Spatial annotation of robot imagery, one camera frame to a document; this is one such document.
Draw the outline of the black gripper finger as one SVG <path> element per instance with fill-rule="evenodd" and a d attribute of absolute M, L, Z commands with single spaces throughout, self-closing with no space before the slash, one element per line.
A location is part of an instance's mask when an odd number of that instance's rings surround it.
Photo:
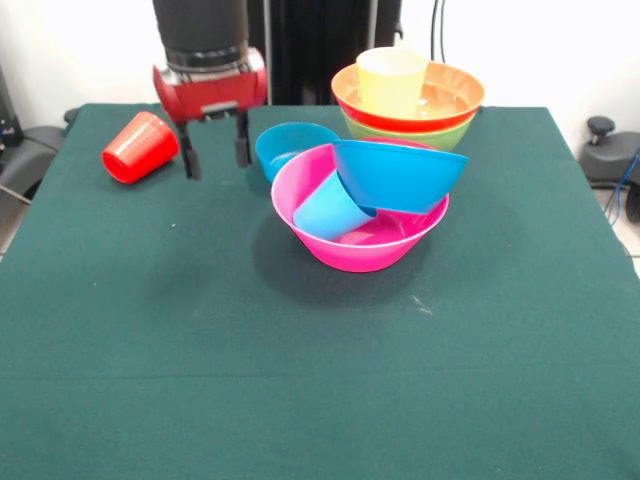
<path fill-rule="evenodd" d="M 246 110 L 236 112 L 236 161 L 240 168 L 247 168 L 251 163 L 251 148 L 249 141 L 249 116 Z"/>
<path fill-rule="evenodd" d="M 192 180 L 201 179 L 201 163 L 197 151 L 194 149 L 186 122 L 176 122 L 175 128 L 180 144 L 186 176 Z"/>

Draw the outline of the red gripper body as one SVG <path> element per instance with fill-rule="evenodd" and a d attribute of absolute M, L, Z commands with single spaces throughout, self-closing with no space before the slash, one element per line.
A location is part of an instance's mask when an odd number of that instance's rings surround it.
<path fill-rule="evenodd" d="M 253 47 L 228 70 L 196 73 L 153 67 L 152 78 L 160 103 L 174 123 L 246 111 L 263 105 L 268 90 L 264 59 Z"/>

